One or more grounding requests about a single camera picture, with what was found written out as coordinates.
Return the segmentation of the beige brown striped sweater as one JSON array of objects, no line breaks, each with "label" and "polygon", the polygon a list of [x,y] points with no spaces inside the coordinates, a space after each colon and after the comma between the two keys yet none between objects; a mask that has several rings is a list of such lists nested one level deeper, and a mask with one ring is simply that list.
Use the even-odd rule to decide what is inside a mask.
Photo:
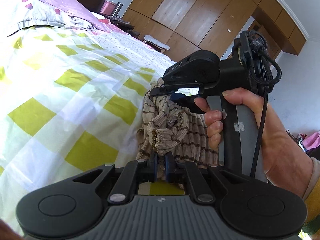
[{"label": "beige brown striped sweater", "polygon": [[169,95],[144,95],[142,127],[137,131],[138,159],[149,159],[157,153],[157,178],[165,180],[165,155],[175,160],[190,161],[199,168],[218,164],[218,152],[208,145],[204,115],[174,103]]}]

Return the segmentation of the small wooden stool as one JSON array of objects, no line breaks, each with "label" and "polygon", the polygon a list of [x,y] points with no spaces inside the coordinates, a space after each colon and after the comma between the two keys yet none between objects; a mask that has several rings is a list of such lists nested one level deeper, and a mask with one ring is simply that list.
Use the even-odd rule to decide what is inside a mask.
[{"label": "small wooden stool", "polygon": [[151,35],[145,35],[143,42],[148,46],[152,47],[154,50],[158,51],[159,53],[164,53],[165,51],[169,51],[170,47],[166,44],[163,44],[159,40],[153,38]]}]

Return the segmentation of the white floral bed cover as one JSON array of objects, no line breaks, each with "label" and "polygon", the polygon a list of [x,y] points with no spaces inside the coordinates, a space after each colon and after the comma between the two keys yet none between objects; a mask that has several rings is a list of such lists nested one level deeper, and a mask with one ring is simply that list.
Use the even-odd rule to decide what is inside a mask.
[{"label": "white floral bed cover", "polygon": [[123,55],[140,67],[153,69],[160,77],[175,63],[167,55],[157,52],[118,28],[107,31],[93,29],[86,31],[86,34],[113,55]]}]

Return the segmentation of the wooden wardrobe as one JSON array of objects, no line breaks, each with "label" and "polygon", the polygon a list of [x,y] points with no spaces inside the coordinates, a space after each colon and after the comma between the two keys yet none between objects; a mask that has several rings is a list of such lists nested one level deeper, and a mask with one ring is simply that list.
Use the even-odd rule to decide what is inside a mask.
[{"label": "wooden wardrobe", "polygon": [[123,16],[139,32],[169,46],[166,52],[179,61],[199,50],[218,56],[243,30],[263,33],[269,54],[298,55],[306,39],[277,0],[133,0]]}]

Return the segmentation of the dark bedside table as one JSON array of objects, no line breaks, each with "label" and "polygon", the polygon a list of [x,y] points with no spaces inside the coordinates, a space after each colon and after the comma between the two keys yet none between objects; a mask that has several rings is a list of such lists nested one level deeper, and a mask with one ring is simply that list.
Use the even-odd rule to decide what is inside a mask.
[{"label": "dark bedside table", "polygon": [[130,34],[134,38],[139,38],[140,32],[134,30],[134,26],[129,22],[124,21],[119,17],[105,16],[105,19],[108,20],[111,24],[115,25],[117,28],[121,29],[127,34]]}]

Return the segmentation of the yellow checkered bed sheet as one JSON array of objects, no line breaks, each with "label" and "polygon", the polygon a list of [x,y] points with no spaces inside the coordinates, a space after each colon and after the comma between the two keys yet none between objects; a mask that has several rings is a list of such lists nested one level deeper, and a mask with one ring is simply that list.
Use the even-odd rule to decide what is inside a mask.
[{"label": "yellow checkered bed sheet", "polygon": [[86,31],[31,27],[1,39],[1,219],[17,233],[29,192],[137,155],[143,97],[160,76]]}]

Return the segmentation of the pink bed quilt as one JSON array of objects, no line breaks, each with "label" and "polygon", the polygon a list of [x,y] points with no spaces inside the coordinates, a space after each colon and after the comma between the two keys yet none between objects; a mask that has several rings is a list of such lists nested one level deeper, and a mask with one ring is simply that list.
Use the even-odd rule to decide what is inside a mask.
[{"label": "pink bed quilt", "polygon": [[106,27],[108,31],[115,33],[125,33],[115,25],[111,24],[108,20],[106,20],[104,15],[97,14],[95,12],[92,12],[92,14],[99,20],[99,22],[101,22]]}]

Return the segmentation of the steel thermos cup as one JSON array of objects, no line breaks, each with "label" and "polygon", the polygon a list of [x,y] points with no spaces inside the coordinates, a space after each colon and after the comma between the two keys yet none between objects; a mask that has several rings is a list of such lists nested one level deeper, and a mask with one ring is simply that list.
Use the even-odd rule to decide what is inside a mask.
[{"label": "steel thermos cup", "polygon": [[117,17],[118,16],[118,13],[120,12],[121,8],[123,6],[123,3],[121,2],[118,2],[116,7],[114,8],[114,11],[112,12],[111,16],[112,17]]}]

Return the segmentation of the pink storage box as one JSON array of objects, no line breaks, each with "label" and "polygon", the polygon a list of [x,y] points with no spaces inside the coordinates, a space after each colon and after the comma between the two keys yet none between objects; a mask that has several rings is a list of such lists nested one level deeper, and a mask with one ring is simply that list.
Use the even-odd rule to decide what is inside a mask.
[{"label": "pink storage box", "polygon": [[99,13],[103,15],[111,16],[114,10],[116,9],[117,4],[113,3],[112,1],[106,0],[103,3],[103,6],[101,7]]}]

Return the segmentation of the grey patterned pillow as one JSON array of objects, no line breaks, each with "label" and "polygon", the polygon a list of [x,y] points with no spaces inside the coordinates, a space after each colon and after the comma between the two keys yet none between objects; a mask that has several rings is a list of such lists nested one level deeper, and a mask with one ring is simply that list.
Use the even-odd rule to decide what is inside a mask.
[{"label": "grey patterned pillow", "polygon": [[86,20],[69,16],[39,0],[1,0],[1,38],[36,25],[66,29],[93,29]]}]

